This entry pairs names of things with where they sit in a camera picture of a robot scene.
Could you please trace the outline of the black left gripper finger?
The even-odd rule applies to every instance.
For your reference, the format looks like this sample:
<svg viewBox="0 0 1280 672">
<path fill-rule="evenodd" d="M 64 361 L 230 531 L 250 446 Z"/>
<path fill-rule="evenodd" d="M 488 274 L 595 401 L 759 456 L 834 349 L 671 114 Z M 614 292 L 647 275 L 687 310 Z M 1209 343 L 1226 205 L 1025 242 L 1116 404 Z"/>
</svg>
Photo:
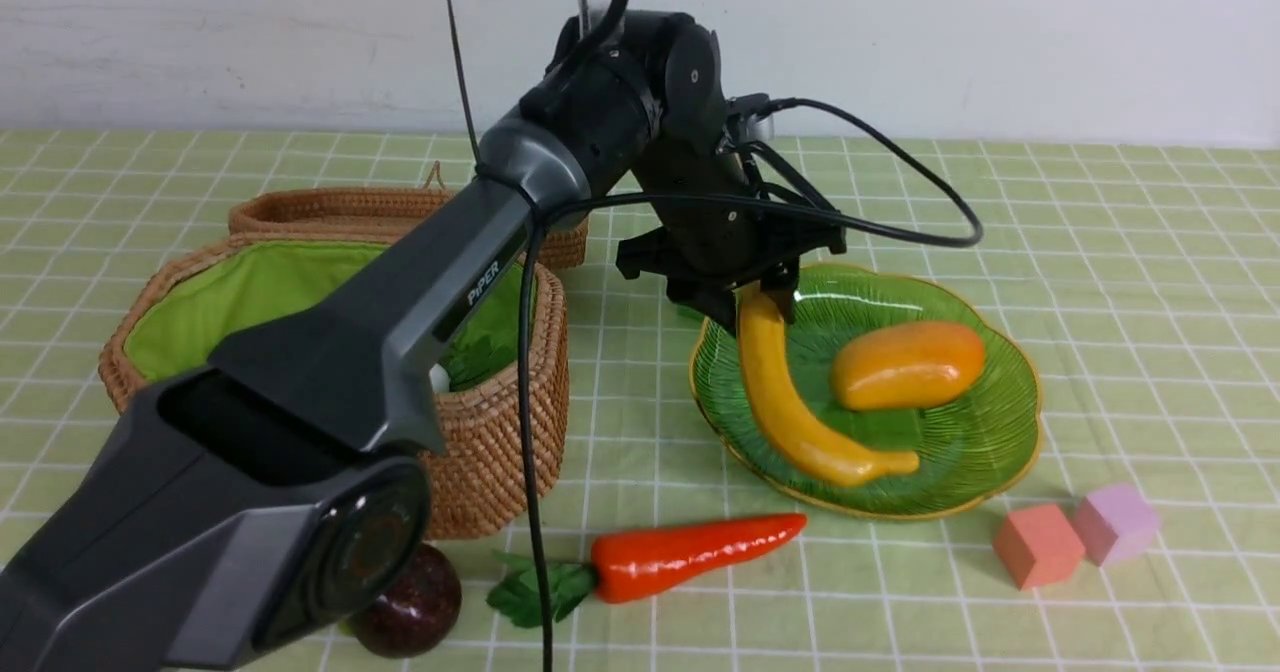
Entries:
<svg viewBox="0 0 1280 672">
<path fill-rule="evenodd" d="M 762 276 L 762 294 L 777 308 L 783 321 L 794 321 L 799 285 L 799 262 L 777 262 Z"/>
<path fill-rule="evenodd" d="M 669 285 L 668 300 L 689 314 L 719 326 L 731 338 L 739 337 L 739 300 L 733 288 L 721 285 Z"/>
</svg>

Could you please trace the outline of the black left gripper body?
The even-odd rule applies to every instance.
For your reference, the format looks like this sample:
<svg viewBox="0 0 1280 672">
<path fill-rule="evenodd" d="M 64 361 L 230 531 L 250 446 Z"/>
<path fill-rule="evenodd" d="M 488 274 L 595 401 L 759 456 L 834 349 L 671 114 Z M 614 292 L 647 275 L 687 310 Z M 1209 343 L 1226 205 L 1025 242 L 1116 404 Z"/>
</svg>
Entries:
<svg viewBox="0 0 1280 672">
<path fill-rule="evenodd" d="M 614 266 L 632 280 L 664 276 L 667 297 L 689 308 L 733 308 L 736 289 L 773 268 L 795 268 L 799 256 L 847 250 L 836 224 L 748 210 L 739 204 L 692 204 L 692 195 L 730 195 L 762 201 L 780 186 L 749 180 L 733 154 L 700 154 L 691 143 L 650 143 L 632 174 L 660 227 L 623 239 Z"/>
</svg>

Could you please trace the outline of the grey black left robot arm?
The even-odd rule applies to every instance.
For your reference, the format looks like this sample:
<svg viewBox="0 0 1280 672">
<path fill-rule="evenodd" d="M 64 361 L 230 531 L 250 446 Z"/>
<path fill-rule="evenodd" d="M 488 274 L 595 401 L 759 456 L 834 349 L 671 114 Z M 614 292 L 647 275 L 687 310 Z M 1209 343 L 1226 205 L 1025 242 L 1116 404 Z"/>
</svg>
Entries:
<svg viewBox="0 0 1280 672">
<path fill-rule="evenodd" d="M 5 671 L 238 669 L 366 607 L 428 525 L 430 369 L 534 236 L 626 172 L 662 230 L 622 244 L 727 324 L 728 294 L 840 251 L 832 212 L 769 204 L 727 154 L 713 31 L 686 13 L 562 26 L 461 192 L 302 311 L 138 390 L 70 498 L 3 571 Z"/>
</svg>

